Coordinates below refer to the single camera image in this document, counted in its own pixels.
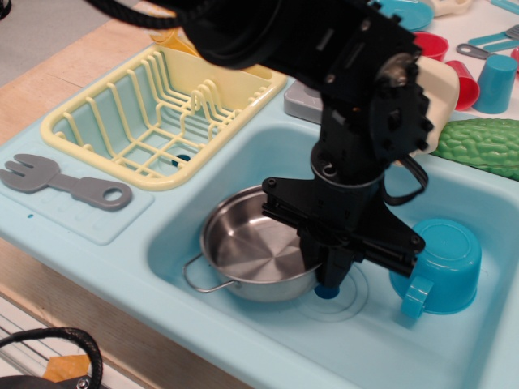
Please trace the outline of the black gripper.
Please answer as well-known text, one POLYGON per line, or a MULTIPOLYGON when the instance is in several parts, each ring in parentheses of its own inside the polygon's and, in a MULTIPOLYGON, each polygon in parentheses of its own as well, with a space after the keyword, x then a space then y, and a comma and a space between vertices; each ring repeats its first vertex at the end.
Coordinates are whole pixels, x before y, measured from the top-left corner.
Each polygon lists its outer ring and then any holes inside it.
POLYGON ((364 259, 403 276, 414 270, 425 241, 389 208, 420 195, 426 173, 410 156, 399 161, 420 185, 399 197, 385 188, 389 160, 353 143, 318 142, 311 150, 312 179, 263 181, 264 214, 297 230, 303 262, 319 268, 323 287, 337 289, 352 264, 364 259))

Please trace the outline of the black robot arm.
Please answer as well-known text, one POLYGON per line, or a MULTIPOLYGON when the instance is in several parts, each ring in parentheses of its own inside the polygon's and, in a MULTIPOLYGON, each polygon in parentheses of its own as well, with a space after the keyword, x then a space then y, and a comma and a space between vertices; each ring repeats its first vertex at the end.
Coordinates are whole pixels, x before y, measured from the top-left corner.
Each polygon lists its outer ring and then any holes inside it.
POLYGON ((399 162, 426 187, 412 153, 432 124, 418 85, 420 48, 397 16, 368 1, 163 1, 169 17, 115 1, 94 7, 141 28, 181 28, 206 61, 254 65, 291 76, 320 94, 320 136, 311 180, 268 178, 264 213, 295 227, 302 255, 320 265, 318 293, 330 298, 355 262, 368 259, 409 276, 425 242, 391 212, 411 194, 385 189, 399 162))

